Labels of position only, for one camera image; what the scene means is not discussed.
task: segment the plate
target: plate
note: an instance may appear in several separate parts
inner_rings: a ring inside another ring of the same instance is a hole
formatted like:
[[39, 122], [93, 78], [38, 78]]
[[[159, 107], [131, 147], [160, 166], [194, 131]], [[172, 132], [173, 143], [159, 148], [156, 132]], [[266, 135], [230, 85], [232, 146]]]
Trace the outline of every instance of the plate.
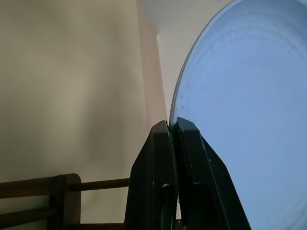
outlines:
[[253, 230], [306, 230], [307, 1], [222, 9], [182, 68], [171, 126], [178, 116], [227, 166]]

